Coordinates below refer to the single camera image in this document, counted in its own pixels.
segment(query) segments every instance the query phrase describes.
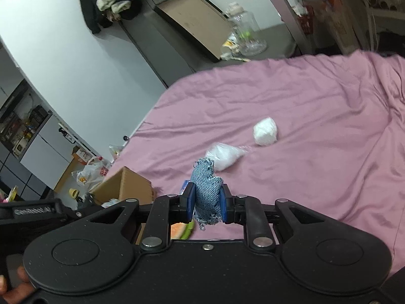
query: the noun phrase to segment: pink bedsheet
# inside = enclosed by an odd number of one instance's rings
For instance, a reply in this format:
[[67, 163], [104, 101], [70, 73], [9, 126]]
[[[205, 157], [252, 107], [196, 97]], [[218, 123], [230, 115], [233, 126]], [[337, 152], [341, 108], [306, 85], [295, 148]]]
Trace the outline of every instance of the pink bedsheet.
[[[217, 173], [232, 194], [288, 198], [381, 238], [405, 265], [405, 60], [355, 52], [217, 68], [165, 92], [114, 163], [178, 193], [214, 142], [251, 151]], [[266, 117], [278, 142], [254, 143]], [[222, 223], [194, 239], [242, 238]]]

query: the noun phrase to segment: denim cloth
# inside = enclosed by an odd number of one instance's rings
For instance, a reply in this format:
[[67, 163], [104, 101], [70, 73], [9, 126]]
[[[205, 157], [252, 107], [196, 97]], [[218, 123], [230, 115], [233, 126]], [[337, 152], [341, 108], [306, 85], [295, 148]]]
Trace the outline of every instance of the denim cloth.
[[221, 221], [219, 191], [224, 181], [221, 177], [214, 176], [214, 161], [209, 158], [197, 161], [190, 181], [196, 185], [194, 218], [200, 229], [205, 230], [204, 225], [214, 225]]

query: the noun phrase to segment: white plastic bag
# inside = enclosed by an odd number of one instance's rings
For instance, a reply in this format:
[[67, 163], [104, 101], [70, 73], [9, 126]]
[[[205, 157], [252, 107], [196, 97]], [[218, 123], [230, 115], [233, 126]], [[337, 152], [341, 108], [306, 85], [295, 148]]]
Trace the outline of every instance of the white plastic bag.
[[124, 149], [124, 146], [115, 146], [115, 145], [108, 146], [108, 150], [110, 151], [111, 155], [113, 156], [114, 161], [118, 159], [118, 157], [121, 154], [123, 149]]
[[108, 173], [110, 163], [101, 156], [90, 159], [82, 171], [73, 171], [72, 176], [76, 179], [79, 186], [91, 191], [96, 185], [100, 184]]
[[257, 145], [266, 146], [277, 141], [277, 126], [272, 118], [258, 122], [253, 128], [253, 137]]
[[233, 165], [236, 160], [245, 155], [246, 151], [241, 147], [234, 147], [224, 143], [215, 143], [206, 152], [205, 157], [214, 160], [214, 170], [222, 171]]
[[104, 202], [101, 207], [103, 208], [108, 208], [111, 207], [112, 205], [115, 205], [116, 203], [119, 203], [118, 199], [110, 199], [110, 201]]

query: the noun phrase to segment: human hand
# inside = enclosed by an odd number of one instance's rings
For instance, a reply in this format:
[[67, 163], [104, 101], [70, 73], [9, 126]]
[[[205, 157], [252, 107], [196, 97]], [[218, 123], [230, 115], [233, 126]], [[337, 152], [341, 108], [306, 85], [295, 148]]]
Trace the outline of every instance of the human hand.
[[34, 287], [31, 285], [28, 275], [22, 266], [18, 267], [17, 275], [23, 283], [9, 291], [7, 291], [6, 278], [0, 276], [0, 296], [3, 296], [8, 304], [18, 304], [34, 292]]

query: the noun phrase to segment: melon slice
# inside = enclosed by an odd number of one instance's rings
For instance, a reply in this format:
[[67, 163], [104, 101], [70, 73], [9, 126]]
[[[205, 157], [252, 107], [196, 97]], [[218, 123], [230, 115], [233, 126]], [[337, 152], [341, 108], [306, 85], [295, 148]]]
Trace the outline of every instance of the melon slice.
[[171, 239], [188, 239], [194, 228], [194, 221], [188, 224], [177, 223], [171, 226], [170, 238]]

